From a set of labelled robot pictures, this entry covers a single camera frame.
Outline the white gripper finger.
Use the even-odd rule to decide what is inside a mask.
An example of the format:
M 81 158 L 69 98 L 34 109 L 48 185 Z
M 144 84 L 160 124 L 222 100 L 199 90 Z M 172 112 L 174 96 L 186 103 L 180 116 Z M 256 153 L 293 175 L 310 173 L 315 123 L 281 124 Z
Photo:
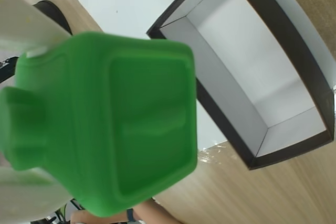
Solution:
M 1 0 L 1 50 L 36 57 L 68 38 L 70 33 L 24 0 Z
M 1 223 L 43 219 L 71 199 L 71 194 L 40 168 L 14 170 L 1 154 Z

